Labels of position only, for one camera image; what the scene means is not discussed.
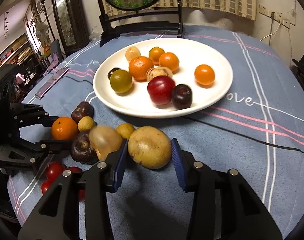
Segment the white oval plate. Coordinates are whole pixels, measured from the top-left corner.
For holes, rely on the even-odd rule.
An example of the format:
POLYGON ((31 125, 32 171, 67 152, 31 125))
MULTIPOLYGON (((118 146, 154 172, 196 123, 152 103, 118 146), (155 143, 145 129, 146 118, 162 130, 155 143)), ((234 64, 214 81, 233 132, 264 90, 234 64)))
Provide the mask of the white oval plate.
POLYGON ((217 50, 193 40, 162 38, 113 53, 97 69, 93 89, 114 111, 160 119, 213 105, 232 80, 232 67, 217 50))

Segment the bumpy mandarin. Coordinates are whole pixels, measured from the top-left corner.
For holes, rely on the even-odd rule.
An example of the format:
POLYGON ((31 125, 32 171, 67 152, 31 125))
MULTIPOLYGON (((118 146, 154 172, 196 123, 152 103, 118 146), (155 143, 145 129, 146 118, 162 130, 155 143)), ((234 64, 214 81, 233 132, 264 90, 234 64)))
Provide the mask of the bumpy mandarin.
POLYGON ((73 141, 78 135, 79 130, 72 118, 63 116, 53 122, 51 133, 54 140, 73 141))
POLYGON ((136 81, 144 81, 147 78, 147 71, 153 68, 152 60, 145 56, 132 59, 129 63, 129 73, 136 81))

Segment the small yellow longan fruit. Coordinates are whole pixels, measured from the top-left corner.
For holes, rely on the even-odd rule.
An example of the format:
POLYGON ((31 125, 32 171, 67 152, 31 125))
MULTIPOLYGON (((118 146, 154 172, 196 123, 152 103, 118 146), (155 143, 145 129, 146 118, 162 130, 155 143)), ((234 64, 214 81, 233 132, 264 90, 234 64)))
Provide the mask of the small yellow longan fruit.
POLYGON ((78 122, 78 129, 80 132, 89 131, 93 126, 96 125, 96 122, 90 116, 84 116, 78 122))

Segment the dark purple mangosteen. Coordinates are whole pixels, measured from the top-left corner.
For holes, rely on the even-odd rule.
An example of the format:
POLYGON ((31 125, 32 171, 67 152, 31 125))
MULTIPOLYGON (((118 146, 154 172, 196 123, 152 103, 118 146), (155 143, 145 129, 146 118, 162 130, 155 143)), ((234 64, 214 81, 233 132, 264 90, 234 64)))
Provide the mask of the dark purple mangosteen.
POLYGON ((98 161, 96 151, 91 146, 89 131, 80 132, 72 143, 70 155, 74 161, 92 165, 98 161))

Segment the small orange kumquat fruit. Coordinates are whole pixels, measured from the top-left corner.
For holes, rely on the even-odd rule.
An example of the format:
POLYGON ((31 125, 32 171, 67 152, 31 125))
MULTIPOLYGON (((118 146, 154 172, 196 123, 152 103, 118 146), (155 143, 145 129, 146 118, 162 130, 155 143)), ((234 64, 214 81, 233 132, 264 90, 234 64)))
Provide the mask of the small orange kumquat fruit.
POLYGON ((159 66, 160 56, 164 53, 165 51, 160 47, 151 48, 151 50, 149 51, 149 59, 151 59, 155 66, 159 66))

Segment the smooth orange fruit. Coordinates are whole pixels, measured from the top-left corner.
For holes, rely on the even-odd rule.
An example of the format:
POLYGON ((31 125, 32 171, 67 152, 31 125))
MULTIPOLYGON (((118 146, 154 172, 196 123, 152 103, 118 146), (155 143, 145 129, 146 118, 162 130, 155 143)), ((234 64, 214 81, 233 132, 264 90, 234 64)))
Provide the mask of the smooth orange fruit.
POLYGON ((172 72, 176 72, 179 68, 180 61, 173 53, 163 53, 159 58, 160 67, 167 67, 172 72))
POLYGON ((201 64, 196 67, 194 77, 198 84, 210 86, 215 80, 215 72, 209 65, 201 64))

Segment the small red tomato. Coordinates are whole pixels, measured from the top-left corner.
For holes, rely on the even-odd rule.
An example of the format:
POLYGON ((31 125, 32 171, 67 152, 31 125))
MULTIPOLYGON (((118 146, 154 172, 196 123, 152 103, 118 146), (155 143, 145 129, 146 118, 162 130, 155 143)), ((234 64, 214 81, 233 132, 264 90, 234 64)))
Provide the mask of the small red tomato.
POLYGON ((52 182, 49 180, 46 180, 41 185, 41 192, 42 194, 45 194, 45 192, 51 187, 52 182))
POLYGON ((75 167, 75 166, 68 167, 68 168, 66 168, 66 170, 70 170, 72 173, 79 173, 79 172, 82 172, 82 169, 81 169, 81 168, 75 167))

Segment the dark framed wall picture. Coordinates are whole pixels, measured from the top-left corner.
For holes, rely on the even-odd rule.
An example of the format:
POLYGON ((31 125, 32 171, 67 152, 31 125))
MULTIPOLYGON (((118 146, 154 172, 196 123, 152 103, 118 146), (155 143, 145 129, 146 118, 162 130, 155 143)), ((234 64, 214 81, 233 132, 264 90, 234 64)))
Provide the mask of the dark framed wall picture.
POLYGON ((82 0, 52 0, 54 18, 67 56, 89 43, 89 31, 82 0))

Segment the smartphone on table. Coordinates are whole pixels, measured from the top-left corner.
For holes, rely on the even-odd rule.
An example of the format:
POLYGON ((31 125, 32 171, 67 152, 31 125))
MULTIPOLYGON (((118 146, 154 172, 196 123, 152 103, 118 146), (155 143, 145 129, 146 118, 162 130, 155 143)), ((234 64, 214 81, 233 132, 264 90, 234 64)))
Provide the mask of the smartphone on table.
POLYGON ((69 71, 70 68, 59 69, 41 86, 41 88, 35 94, 35 97, 41 100, 45 94, 69 71))

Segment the large red plum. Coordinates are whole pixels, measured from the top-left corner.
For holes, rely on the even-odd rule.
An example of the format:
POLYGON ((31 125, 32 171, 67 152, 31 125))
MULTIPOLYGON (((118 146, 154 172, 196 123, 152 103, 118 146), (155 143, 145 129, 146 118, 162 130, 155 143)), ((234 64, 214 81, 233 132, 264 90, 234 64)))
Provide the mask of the large red plum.
POLYGON ((58 161, 50 162, 45 170, 47 180, 54 182, 65 169, 66 166, 58 161))

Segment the bumpy mandarin back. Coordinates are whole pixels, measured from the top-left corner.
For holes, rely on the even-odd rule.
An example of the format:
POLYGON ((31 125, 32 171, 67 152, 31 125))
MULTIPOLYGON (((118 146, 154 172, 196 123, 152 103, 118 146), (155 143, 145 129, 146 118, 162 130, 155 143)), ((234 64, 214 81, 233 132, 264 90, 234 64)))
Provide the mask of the bumpy mandarin back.
POLYGON ((51 133, 54 140, 73 141, 78 135, 79 130, 72 118, 63 116, 53 122, 51 133))

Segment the wall power strip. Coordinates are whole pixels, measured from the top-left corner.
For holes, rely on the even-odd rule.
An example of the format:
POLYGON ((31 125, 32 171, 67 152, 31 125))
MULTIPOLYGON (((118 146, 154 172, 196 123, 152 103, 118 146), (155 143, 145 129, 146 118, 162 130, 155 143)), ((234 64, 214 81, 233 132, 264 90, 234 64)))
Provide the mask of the wall power strip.
POLYGON ((284 13, 279 14, 276 12, 270 11, 266 6, 259 4, 258 11, 260 14, 273 19, 274 21, 280 23, 286 28, 290 29, 290 20, 284 17, 284 13))

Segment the tan lumpy fruit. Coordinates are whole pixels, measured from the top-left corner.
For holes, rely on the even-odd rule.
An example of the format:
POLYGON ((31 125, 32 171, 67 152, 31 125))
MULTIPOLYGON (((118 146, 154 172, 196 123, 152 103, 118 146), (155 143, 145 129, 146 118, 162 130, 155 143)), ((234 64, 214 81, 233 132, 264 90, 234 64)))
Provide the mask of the tan lumpy fruit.
POLYGON ((97 125, 89 132, 89 140, 100 161, 104 161, 108 154, 119 150, 123 138, 114 128, 97 125))

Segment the pale yellow small fruit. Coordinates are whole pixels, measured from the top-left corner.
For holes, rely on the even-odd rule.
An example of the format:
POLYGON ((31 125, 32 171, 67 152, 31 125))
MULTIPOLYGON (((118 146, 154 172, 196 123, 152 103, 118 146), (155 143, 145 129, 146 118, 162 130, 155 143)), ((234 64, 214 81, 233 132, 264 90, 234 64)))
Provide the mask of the pale yellow small fruit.
POLYGON ((128 62, 131 62, 131 60, 140 56, 141 56, 141 52, 136 46, 129 47, 125 52, 125 58, 127 59, 128 62))

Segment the round fish painting stand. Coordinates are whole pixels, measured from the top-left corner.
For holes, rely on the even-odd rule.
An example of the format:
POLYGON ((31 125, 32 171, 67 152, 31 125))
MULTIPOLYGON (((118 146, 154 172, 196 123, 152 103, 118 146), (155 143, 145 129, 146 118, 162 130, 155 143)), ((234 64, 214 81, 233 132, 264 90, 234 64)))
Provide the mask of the round fish painting stand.
POLYGON ((150 31, 177 31, 177 37, 183 38, 185 29, 183 27, 182 0, 174 0, 175 7, 160 7, 156 4, 161 0, 97 0, 102 27, 100 46, 108 43, 122 34, 148 33, 150 31), (148 21, 118 25, 111 24, 116 21, 138 18, 143 16, 177 15, 177 22, 148 21))

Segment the standing electric fan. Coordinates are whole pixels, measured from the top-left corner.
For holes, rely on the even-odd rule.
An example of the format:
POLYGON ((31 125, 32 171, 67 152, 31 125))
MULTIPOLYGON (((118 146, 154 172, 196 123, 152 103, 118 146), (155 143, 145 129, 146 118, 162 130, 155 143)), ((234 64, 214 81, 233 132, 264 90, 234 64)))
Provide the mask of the standing electric fan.
POLYGON ((48 55, 51 44, 51 40, 48 35, 48 25, 44 24, 43 22, 36 22, 35 35, 43 48, 44 54, 48 55))

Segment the tan round fruit back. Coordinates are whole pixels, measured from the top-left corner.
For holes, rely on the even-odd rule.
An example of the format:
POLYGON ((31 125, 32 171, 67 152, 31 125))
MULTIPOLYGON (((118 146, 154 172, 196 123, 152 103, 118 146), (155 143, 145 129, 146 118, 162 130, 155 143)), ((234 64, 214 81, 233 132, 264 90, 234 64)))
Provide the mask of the tan round fruit back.
POLYGON ((155 127, 143 126, 130 136, 128 152, 135 163, 157 170, 170 162, 172 145, 170 138, 163 131, 155 127))

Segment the smooth orange fruit front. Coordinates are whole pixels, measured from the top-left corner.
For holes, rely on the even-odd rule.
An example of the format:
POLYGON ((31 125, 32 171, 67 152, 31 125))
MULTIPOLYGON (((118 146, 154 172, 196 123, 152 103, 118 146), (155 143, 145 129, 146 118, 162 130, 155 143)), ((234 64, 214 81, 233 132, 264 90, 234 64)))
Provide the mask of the smooth orange fruit front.
POLYGON ((196 67, 194 77, 198 84, 210 86, 215 80, 215 72, 209 65, 201 64, 196 67))

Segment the blue striped tablecloth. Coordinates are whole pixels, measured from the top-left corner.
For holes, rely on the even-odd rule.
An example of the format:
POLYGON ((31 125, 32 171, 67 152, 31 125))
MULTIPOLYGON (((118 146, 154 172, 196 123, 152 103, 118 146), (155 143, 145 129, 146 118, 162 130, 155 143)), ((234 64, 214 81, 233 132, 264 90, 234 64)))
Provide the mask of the blue striped tablecloth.
MULTIPOLYGON (((95 96, 92 80, 107 57, 130 44, 170 36, 168 31, 125 34, 103 46, 95 38, 64 59, 61 65, 70 71, 41 100, 33 90, 25 103, 43 105, 50 115, 70 116, 86 101, 99 124, 159 128, 210 168, 237 169, 286 237, 304 214, 304 91, 272 48, 241 33, 187 26, 185 38, 218 50, 233 69, 228 94, 188 118, 132 118, 112 111, 95 96)), ((107 199, 115 239, 186 236, 193 195, 183 192, 173 165, 152 171, 130 163, 121 187, 107 199)))

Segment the small dark purple fruit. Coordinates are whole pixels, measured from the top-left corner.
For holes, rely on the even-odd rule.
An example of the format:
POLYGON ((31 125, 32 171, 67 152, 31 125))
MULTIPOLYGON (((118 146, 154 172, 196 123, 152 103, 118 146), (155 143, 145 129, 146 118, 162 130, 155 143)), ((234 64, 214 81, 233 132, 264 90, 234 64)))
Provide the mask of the small dark purple fruit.
POLYGON ((108 79, 111 78, 112 74, 117 71, 117 70, 120 70, 120 68, 112 68, 109 72, 108 72, 108 79))

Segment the green yellow small fruit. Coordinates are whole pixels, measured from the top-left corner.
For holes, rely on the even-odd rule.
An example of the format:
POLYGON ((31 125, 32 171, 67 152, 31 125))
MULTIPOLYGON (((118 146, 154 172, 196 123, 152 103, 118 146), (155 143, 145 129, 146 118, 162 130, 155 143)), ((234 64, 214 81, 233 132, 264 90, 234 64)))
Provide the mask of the green yellow small fruit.
POLYGON ((132 88, 132 76, 126 70, 118 69, 110 77, 110 86, 118 94, 127 93, 132 88))

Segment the pale striped melon fruit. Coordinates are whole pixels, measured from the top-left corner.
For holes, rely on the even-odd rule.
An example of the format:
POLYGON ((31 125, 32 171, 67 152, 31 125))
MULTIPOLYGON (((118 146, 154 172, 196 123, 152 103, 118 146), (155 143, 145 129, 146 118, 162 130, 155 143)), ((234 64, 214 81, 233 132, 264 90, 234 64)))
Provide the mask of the pale striped melon fruit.
POLYGON ((172 78, 173 73, 168 67, 155 67, 148 69, 146 73, 146 78, 148 82, 157 76, 168 76, 172 78))

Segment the dark purple fruit back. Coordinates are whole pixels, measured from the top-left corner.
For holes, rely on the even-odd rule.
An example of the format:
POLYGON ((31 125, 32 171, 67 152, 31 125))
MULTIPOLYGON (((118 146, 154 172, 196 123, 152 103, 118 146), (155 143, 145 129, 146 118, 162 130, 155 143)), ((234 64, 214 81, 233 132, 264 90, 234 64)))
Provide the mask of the dark purple fruit back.
POLYGON ((76 122, 76 124, 78 124, 79 121, 85 116, 92 118, 94 116, 94 109, 88 102, 82 101, 72 111, 71 118, 76 122))

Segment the dark purple plum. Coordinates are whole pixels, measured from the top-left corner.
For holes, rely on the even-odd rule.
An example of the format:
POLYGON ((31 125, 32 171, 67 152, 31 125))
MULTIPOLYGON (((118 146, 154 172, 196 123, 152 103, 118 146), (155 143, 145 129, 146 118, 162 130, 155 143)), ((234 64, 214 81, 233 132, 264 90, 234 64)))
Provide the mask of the dark purple plum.
POLYGON ((172 104, 176 109, 189 108, 192 105, 193 93, 189 86, 179 84, 172 92, 172 104))

